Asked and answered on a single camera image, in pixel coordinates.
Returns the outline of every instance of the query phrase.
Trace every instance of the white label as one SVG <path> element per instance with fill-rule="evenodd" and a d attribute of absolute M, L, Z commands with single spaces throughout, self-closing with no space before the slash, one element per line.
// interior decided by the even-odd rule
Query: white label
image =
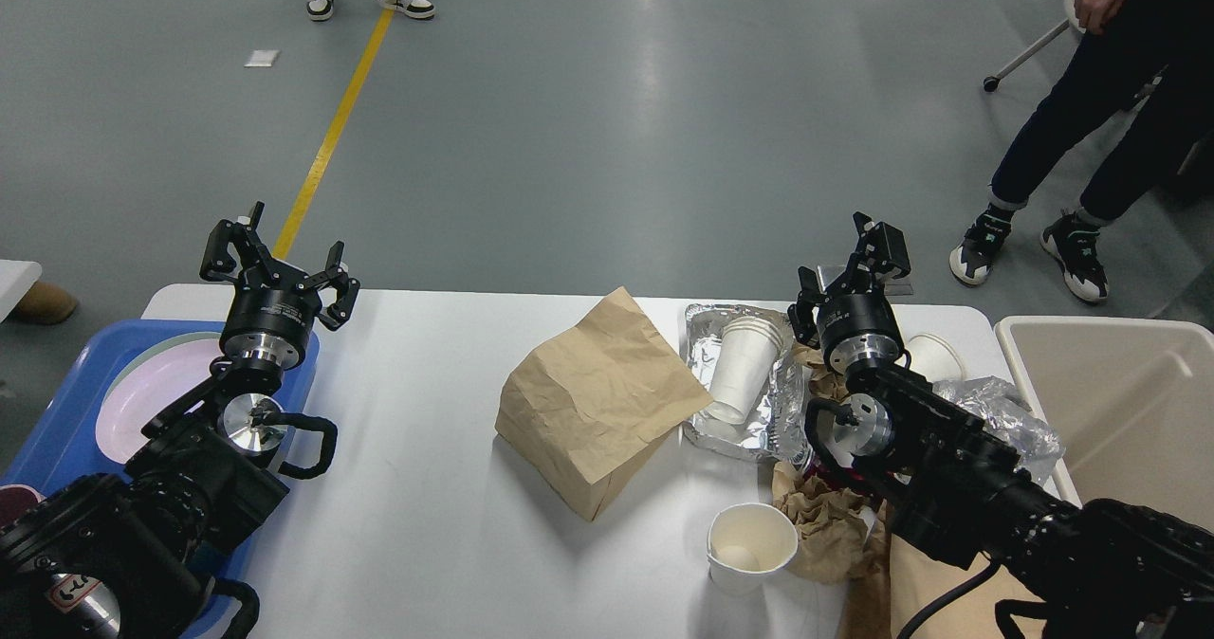
<path fill-rule="evenodd" d="M 83 575 L 69 575 L 58 581 L 55 587 L 46 592 L 51 605 L 62 613 L 72 612 L 72 609 L 80 605 L 89 594 L 101 584 L 100 579 L 85 577 Z"/>

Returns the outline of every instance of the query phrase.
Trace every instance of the blue tray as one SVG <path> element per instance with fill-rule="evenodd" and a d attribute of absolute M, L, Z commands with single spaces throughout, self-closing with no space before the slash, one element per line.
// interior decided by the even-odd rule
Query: blue tray
<path fill-rule="evenodd" d="M 223 323 L 127 320 L 97 332 L 72 364 L 55 398 L 46 407 L 46 412 L 29 434 L 12 465 L 0 476 L 0 485 L 21 482 L 49 496 L 67 487 L 81 475 L 92 473 L 117 473 L 126 479 L 121 464 L 109 460 L 97 447 L 95 426 L 106 391 L 117 379 L 118 372 L 148 347 L 168 338 L 199 330 L 222 332 Z M 316 378 L 316 356 L 319 350 L 316 334 L 312 334 L 307 349 L 308 357 L 283 377 L 283 386 L 274 394 L 274 400 L 285 411 L 294 413 L 304 411 L 312 379 Z M 232 553 L 220 569 L 221 577 L 236 579 L 240 577 L 256 537 L 255 533 Z M 212 603 L 182 637 L 186 639 L 200 637 L 222 617 L 227 604 L 228 599 L 225 596 L 220 596 L 219 601 L 212 598 Z"/>

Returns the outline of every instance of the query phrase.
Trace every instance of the white bin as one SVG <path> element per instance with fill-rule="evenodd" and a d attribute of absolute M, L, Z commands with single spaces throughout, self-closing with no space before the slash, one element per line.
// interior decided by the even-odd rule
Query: white bin
<path fill-rule="evenodd" d="M 995 335 L 1066 445 L 1063 498 L 1112 497 L 1214 530 L 1214 335 L 1108 317 L 1008 317 Z"/>

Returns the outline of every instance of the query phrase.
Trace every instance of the white table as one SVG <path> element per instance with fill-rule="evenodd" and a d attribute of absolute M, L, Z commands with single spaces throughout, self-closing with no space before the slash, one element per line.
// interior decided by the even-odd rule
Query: white table
<path fill-rule="evenodd" d="M 0 260 L 0 320 L 8 316 L 40 276 L 42 265 L 38 262 Z"/>
<path fill-rule="evenodd" d="M 222 321 L 231 294 L 170 285 L 143 318 Z M 589 524 L 497 436 L 509 373 L 599 299 L 364 290 L 346 328 L 318 326 L 306 411 L 339 425 L 337 454 L 261 531 L 245 575 L 261 595 L 254 635 L 833 638 L 845 586 L 781 572 L 732 598 L 708 579 L 713 515 L 771 498 L 755 465 L 675 434 Z M 637 299 L 676 350 L 692 301 L 715 300 Z M 971 377 L 1010 377 L 976 310 L 895 312 L 904 338 L 949 340 Z M 311 464 L 305 445 L 291 457 Z"/>

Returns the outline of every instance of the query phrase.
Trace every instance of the black pants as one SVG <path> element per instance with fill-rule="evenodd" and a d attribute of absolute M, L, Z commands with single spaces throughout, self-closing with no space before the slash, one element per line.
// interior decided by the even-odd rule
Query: black pants
<path fill-rule="evenodd" d="M 1063 153 L 1167 70 L 1079 197 L 1097 220 L 1123 215 L 1176 173 L 1214 129 L 1214 21 L 1204 0 L 1127 0 L 1101 36 L 1084 35 L 1066 73 L 1021 128 L 991 179 L 997 204 L 1022 208 Z"/>

